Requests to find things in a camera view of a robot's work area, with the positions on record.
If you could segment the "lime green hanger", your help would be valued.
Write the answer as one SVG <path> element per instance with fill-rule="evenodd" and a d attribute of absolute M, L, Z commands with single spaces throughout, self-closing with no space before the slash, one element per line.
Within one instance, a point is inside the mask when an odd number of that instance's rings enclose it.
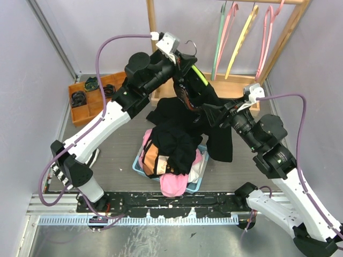
<path fill-rule="evenodd" d="M 191 43 L 193 46 L 194 46 L 194 49 L 195 49 L 195 53 L 192 54 L 194 57 L 196 56 L 197 54 L 197 46 L 196 44 L 191 41 L 191 40 L 187 40 L 185 44 L 188 44 L 188 43 Z M 193 71 L 195 72 L 195 74 L 198 76 L 198 78 L 201 80 L 201 82 L 204 84 L 204 86 L 208 86 L 208 81 L 207 79 L 205 78 L 205 76 L 203 75 L 203 73 L 197 68 L 196 65 L 193 65 L 192 66 L 192 69 Z"/>

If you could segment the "black printed t shirt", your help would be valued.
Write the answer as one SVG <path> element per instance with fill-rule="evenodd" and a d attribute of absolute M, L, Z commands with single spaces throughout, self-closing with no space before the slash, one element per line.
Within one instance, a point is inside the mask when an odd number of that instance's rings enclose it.
<path fill-rule="evenodd" d="M 161 124 L 145 132 L 139 165 L 151 179 L 167 173 L 188 175 L 200 142 L 199 137 L 191 137 L 179 128 Z"/>

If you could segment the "mint green hanger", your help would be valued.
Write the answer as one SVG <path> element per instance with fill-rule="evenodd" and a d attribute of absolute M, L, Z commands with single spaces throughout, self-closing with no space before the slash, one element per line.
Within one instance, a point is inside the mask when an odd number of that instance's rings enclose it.
<path fill-rule="evenodd" d="M 216 70 L 217 61 L 218 61 L 220 40 L 221 40 L 221 35 L 222 35 L 222 30 L 223 30 L 225 13 L 226 13 L 226 3 L 223 3 L 221 6 L 221 10 L 220 10 L 220 23 L 219 23 L 219 29 L 218 29 L 217 43 L 216 43 L 216 47 L 215 47 L 213 66 L 212 66 L 212 71 L 211 71 L 211 80 L 212 81 L 215 80 L 215 70 Z"/>

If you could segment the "white t shirt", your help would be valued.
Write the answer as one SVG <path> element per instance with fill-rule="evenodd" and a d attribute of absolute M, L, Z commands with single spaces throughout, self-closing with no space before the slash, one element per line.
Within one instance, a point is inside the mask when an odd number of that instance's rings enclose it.
<path fill-rule="evenodd" d="M 196 149 L 196 158 L 188 174 L 188 183 L 198 183 L 199 179 L 203 176 L 203 168 L 207 159 L 207 151 L 200 151 L 199 149 Z"/>

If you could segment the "salmon pink metal hanger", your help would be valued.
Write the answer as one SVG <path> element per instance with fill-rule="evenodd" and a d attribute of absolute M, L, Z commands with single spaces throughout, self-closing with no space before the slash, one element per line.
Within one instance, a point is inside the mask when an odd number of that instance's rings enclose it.
<path fill-rule="evenodd" d="M 218 72 L 218 67 L 221 61 L 221 57 L 224 51 L 224 48 L 226 46 L 228 36 L 231 30 L 231 27 L 233 25 L 234 19 L 236 12 L 238 11 L 239 7 L 238 4 L 235 2 L 232 2 L 231 7 L 229 10 L 226 10 L 225 13 L 225 18 L 224 18 L 224 24 L 223 24 L 223 30 L 222 30 L 222 35 L 221 35 L 221 40 L 220 40 L 220 47 L 219 47 L 219 54 L 218 54 L 218 61 L 217 61 L 217 66 L 215 70 L 215 78 L 217 77 L 217 72 Z"/>

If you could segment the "pink t shirt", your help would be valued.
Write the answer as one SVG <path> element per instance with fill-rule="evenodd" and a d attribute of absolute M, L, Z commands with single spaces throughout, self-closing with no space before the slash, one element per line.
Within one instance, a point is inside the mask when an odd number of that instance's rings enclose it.
<path fill-rule="evenodd" d="M 160 183 L 160 190 L 164 196 L 180 196 L 185 193 L 187 188 L 191 167 L 188 173 L 177 174 L 178 166 L 168 164 L 170 156 L 160 154 L 158 147 L 152 142 L 151 133 L 152 130 L 149 129 L 143 136 L 141 146 L 143 149 L 139 157 L 140 167 L 148 178 Z"/>

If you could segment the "yellow hanger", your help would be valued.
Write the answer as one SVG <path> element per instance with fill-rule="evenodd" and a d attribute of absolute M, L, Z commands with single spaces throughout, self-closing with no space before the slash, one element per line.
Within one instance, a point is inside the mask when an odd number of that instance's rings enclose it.
<path fill-rule="evenodd" d="M 259 6 L 258 5 L 254 5 L 253 8 L 252 8 L 252 11 L 250 12 L 245 24 L 244 24 L 244 27 L 240 33 L 240 36 L 238 38 L 238 41 L 236 43 L 236 46 L 234 48 L 234 51 L 233 51 L 233 54 L 231 56 L 231 59 L 228 63 L 228 66 L 227 66 L 227 70 L 226 70 L 226 73 L 225 73 L 225 79 L 228 79 L 228 76 L 230 74 L 230 71 L 232 69 L 232 66 L 235 62 L 235 59 L 242 47 L 242 44 L 243 42 L 245 41 L 245 38 L 247 37 L 247 35 L 249 34 L 249 31 L 250 31 L 250 28 L 253 24 L 253 22 L 255 21 L 255 18 L 257 16 L 259 12 Z"/>

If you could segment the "pink plastic hanger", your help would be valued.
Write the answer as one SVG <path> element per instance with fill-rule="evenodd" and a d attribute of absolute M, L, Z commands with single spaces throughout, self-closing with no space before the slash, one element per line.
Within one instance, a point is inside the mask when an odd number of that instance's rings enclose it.
<path fill-rule="evenodd" d="M 265 16 L 264 16 L 264 27 L 263 27 L 263 38 L 262 38 L 262 48 L 261 48 L 261 52 L 260 52 L 260 60 L 259 60 L 259 64 L 258 64 L 258 69 L 255 75 L 255 81 L 258 81 L 258 79 L 260 78 L 265 62 L 266 62 L 266 58 L 267 58 L 267 54 L 269 51 L 269 47 L 270 47 L 270 42 L 271 42 L 271 37 L 272 37 L 272 31 L 273 31 L 273 23 L 276 19 L 276 17 L 278 16 L 278 14 L 280 13 L 283 5 L 284 5 L 285 0 L 282 0 L 278 6 L 278 8 L 274 11 L 273 6 L 269 6 L 265 12 Z"/>

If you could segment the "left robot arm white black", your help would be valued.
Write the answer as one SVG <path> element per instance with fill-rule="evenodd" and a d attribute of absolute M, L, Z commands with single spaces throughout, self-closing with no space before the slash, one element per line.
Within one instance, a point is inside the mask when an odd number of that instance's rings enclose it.
<path fill-rule="evenodd" d="M 137 116 L 150 102 L 149 95 L 169 79 L 184 79 L 197 57 L 177 51 L 167 57 L 160 50 L 138 52 L 124 68 L 125 79 L 103 110 L 66 142 L 54 141 L 53 161 L 95 212 L 107 207 L 107 198 L 85 161 L 114 131 Z"/>

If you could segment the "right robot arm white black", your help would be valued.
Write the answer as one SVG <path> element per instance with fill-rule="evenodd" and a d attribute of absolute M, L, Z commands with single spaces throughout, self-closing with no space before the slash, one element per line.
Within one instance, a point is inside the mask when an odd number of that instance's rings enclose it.
<path fill-rule="evenodd" d="M 258 170 L 282 190 L 292 209 L 269 198 L 261 189 L 247 182 L 235 192 L 235 204 L 239 210 L 256 210 L 285 230 L 296 247 L 305 256 L 332 256 L 342 239 L 342 223 L 337 221 L 318 203 L 322 214 L 311 202 L 312 189 L 302 172 L 296 167 L 296 158 L 282 144 L 287 135 L 279 116 L 264 115 L 255 121 L 250 111 L 239 102 L 220 107 L 204 104 L 211 126 L 232 127 L 256 155 L 253 157 Z"/>

